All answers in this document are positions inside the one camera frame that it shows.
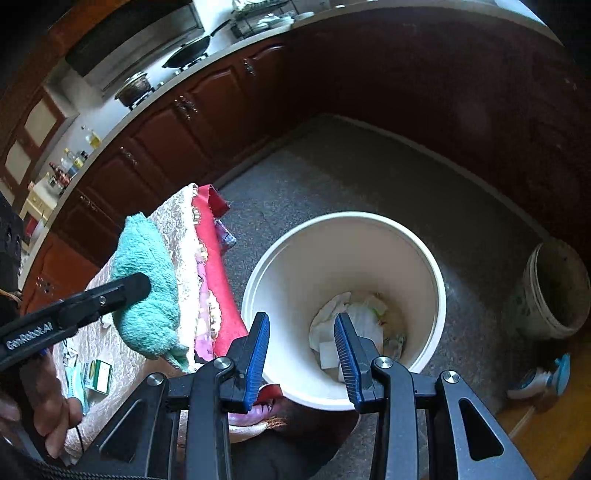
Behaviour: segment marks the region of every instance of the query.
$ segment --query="kitchen cabinet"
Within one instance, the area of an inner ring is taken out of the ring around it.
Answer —
[[[242,62],[244,82],[254,99],[253,117],[259,128],[267,135],[283,133],[298,120],[294,108],[297,84],[292,83],[295,77],[290,74],[287,45],[256,45],[245,52]]]
[[[57,236],[87,260],[102,267],[117,249],[121,225],[115,223],[76,188],[51,227]]]
[[[21,314],[83,291],[99,269],[49,232],[22,289]]]
[[[28,184],[41,168],[46,152],[76,117],[71,104],[47,86],[39,87],[30,100],[0,161],[0,179],[17,209],[24,203]]]
[[[203,147],[191,132],[190,123],[198,124],[184,97],[169,92],[155,102],[124,131],[137,168],[153,188],[161,186],[165,194],[159,203],[191,182],[203,183],[215,168]]]
[[[19,128],[22,118],[30,108],[31,98],[51,75],[51,71],[88,31],[127,2],[128,0],[78,0],[71,2],[74,5],[67,12],[64,12],[64,9],[68,2],[53,2],[52,5],[57,8],[52,9],[51,15],[46,14],[49,10],[45,14],[36,12],[39,16],[40,23],[37,28],[40,35],[31,45],[27,55],[22,56],[18,69],[11,76],[6,88],[0,92],[0,153],[3,156],[14,140],[13,133]],[[48,23],[43,32],[42,25],[45,22]]]
[[[204,143],[213,158],[233,163],[235,157],[261,140],[261,129],[254,116],[255,101],[243,81],[245,70],[240,55],[214,63],[185,82],[185,98],[191,102],[188,114],[200,116],[210,127]]]
[[[310,23],[288,43],[303,101],[465,168],[591,265],[591,93],[558,42],[475,12],[393,8]]]
[[[80,179],[77,190],[123,227],[127,216],[138,212],[148,216],[165,199],[138,172],[146,162],[124,142],[112,142],[95,160],[90,174]]]

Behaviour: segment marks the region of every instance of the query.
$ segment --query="metal screw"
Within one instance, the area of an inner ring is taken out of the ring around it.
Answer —
[[[225,368],[228,368],[230,365],[232,365],[232,360],[229,359],[227,356],[221,356],[213,361],[213,366],[215,368],[219,368],[220,370],[224,370]]]
[[[374,360],[374,363],[375,363],[376,367],[380,367],[380,368],[390,368],[392,365],[394,365],[394,362],[392,361],[392,359],[387,356],[377,357]]]
[[[453,370],[445,370],[442,375],[447,383],[458,383],[460,381],[460,375]]]
[[[148,375],[148,385],[150,387],[156,387],[157,385],[160,385],[162,382],[164,381],[164,375],[163,374],[149,374]]]

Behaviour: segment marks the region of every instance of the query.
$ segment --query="bottle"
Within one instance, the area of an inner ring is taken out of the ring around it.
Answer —
[[[97,134],[95,134],[94,130],[88,128],[85,125],[82,125],[82,130],[86,130],[88,135],[85,136],[86,141],[90,144],[92,148],[99,148],[100,146],[100,138]]]
[[[76,154],[76,159],[74,160],[74,166],[80,170],[84,166],[84,162],[88,158],[88,154],[84,150],[80,150]]]
[[[65,158],[61,159],[61,167],[64,172],[70,177],[70,180],[78,172],[78,168],[75,166],[76,156],[72,153],[69,148],[64,148]]]
[[[554,373],[544,371],[542,367],[530,370],[516,388],[507,391],[507,396],[512,400],[523,400],[544,394],[547,390],[561,396],[570,378],[570,355],[565,353],[562,358],[554,360],[554,363]]]
[[[57,181],[64,187],[67,187],[70,184],[70,179],[68,178],[68,175],[64,173],[61,167],[57,166],[53,162],[49,162],[49,166],[53,170],[53,173],[56,175]]]
[[[50,190],[53,193],[57,193],[58,197],[61,197],[61,195],[64,193],[65,188],[64,186],[57,181],[56,176],[55,175],[49,175],[49,172],[47,173],[47,183],[50,186]]]

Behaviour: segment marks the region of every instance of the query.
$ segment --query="person's hand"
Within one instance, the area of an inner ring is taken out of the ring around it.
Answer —
[[[77,398],[62,396],[50,353],[30,360],[25,367],[27,375],[33,377],[28,379],[29,388],[25,388],[33,407],[33,425],[45,437],[47,453],[57,458],[64,448],[67,430],[82,421],[82,404]],[[16,421],[20,417],[16,402],[0,392],[0,431],[6,431],[7,420]]]

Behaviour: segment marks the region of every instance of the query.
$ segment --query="finger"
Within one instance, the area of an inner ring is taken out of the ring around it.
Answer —
[[[55,430],[61,420],[61,409],[65,403],[61,393],[46,397],[33,412],[33,425],[42,437]]]
[[[70,418],[68,428],[72,429],[82,421],[82,403],[76,397],[67,399]]]
[[[69,417],[70,409],[66,399],[64,398],[61,403],[60,421],[57,427],[49,435],[47,435],[47,438],[45,439],[45,448],[47,449],[47,453],[49,453],[49,455],[51,455],[53,458],[58,458],[62,448],[64,448],[64,443],[66,442],[66,433],[68,431]]]
[[[43,398],[48,395],[61,393],[61,383],[57,379],[56,366],[53,364],[49,353],[41,357],[37,362],[38,370],[35,387],[41,401],[43,401]]]
[[[10,421],[17,421],[21,418],[21,411],[17,403],[4,392],[0,392],[0,418]]]

